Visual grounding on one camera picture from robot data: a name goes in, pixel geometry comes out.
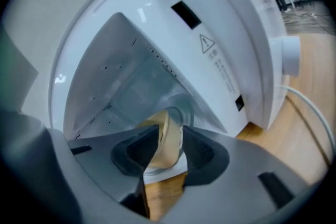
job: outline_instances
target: white power cable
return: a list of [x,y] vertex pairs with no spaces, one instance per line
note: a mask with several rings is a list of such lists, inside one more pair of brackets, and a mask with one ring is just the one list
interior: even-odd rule
[[285,85],[278,85],[279,87],[283,88],[283,89],[287,89],[288,91],[296,94],[298,97],[300,97],[302,100],[304,100],[304,102],[315,112],[315,114],[317,115],[317,117],[320,119],[320,121],[322,122],[328,138],[330,140],[330,145],[332,148],[332,152],[334,154],[334,156],[336,156],[336,145],[335,145],[335,140],[334,140],[334,136],[333,133],[328,125],[327,120],[325,119],[325,117],[323,116],[323,114],[321,113],[321,111],[316,107],[316,105],[313,104],[313,102],[311,102],[303,93],[299,92],[296,89],[293,89],[292,87],[289,86],[285,86]]

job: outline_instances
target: tiled floor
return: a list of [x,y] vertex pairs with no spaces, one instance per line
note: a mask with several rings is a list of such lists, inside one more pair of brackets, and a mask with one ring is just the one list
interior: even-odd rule
[[282,13],[288,34],[320,33],[336,35],[336,24],[324,1],[313,1],[297,5],[295,9],[288,6]]

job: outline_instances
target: white appliance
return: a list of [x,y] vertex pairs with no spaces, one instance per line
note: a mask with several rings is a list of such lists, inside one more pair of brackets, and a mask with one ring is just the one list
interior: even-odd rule
[[[129,130],[168,109],[180,125],[267,129],[299,71],[275,0],[11,0],[2,18],[34,70],[19,108],[67,140]],[[186,170],[149,171],[145,181]]]

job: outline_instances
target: round white knob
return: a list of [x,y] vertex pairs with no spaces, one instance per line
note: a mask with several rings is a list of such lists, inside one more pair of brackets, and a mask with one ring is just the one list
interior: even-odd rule
[[297,77],[300,71],[300,38],[282,37],[282,73]]

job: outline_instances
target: warning triangle symbol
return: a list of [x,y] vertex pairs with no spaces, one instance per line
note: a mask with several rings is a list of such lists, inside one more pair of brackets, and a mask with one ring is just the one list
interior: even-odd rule
[[201,38],[201,44],[202,44],[202,52],[203,54],[206,53],[210,48],[216,44],[215,41],[207,38],[206,36],[199,35]]

